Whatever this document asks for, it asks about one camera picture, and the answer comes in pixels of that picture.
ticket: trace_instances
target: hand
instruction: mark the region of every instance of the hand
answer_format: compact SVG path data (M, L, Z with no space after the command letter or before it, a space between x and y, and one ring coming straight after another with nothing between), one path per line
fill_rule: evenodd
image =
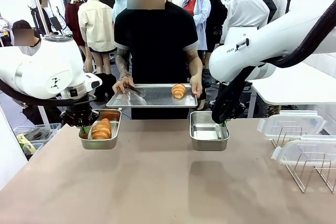
M113 85L112 89L115 93L121 90L121 92L125 94L125 87L127 86L134 87L133 78L131 76L124 76L120 81L117 81L115 85Z
M200 98L202 94L202 75L197 74L190 78L190 85L193 94L196 95L197 98Z

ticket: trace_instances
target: metal container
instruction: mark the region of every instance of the metal container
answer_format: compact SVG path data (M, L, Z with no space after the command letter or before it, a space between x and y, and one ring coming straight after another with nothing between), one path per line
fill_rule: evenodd
M119 127L121 121L121 112L119 110L96 110L99 112L98 119L93 123L88 134L85 134L82 127L79 131L79 138L82 141L82 146L88 150L109 150L113 149L117 144ZM99 123L102 119L107 118L110 120L112 128L112 138L104 140L91 139L91 130L93 126Z
M196 151L223 151L226 149L229 131L211 118L211 111L194 111L190 114L190 137Z
M177 99L172 95L175 84L136 84L139 93L126 89L126 93L116 93L106 104L109 108L194 108L197 98L192 94L190 84L183 84L185 96Z

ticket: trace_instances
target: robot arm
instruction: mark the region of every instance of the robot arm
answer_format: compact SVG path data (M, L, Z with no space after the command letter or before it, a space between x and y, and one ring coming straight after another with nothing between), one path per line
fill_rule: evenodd
M294 10L260 30L244 34L232 44L214 50L210 57L211 75L230 82L219 93L213 107L213 120L222 123L231 117L247 79L260 79L270 73L251 76L256 67L270 63L291 67L315 53L336 51L336 2L314 10Z
M76 43L65 36L46 36L33 55L19 47L0 49L0 89L17 100L41 106L65 106L61 115L69 125L89 125L98 117L89 105L88 93L100 86L100 78L83 72ZM58 94L62 100L47 100Z

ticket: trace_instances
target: robot logo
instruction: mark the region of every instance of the robot logo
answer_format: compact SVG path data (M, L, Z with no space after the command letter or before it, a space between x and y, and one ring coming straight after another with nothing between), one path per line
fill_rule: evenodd
M57 86L57 83L58 83L59 80L60 80L60 79L57 79L56 77L55 77L55 78L52 78L52 81L54 81L55 84L54 84L54 86L51 86L50 88L57 88L57 89L59 89L59 87Z

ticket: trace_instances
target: croissant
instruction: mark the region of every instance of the croissant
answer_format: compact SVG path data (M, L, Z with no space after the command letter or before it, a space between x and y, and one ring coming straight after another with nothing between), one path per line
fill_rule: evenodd
M185 92L186 92L186 89L185 89L185 86L183 84L176 84L172 88L173 97L175 97L177 99L181 99L182 97L184 97Z
M106 118L96 124L91 131L92 139L109 139L111 135L111 124Z

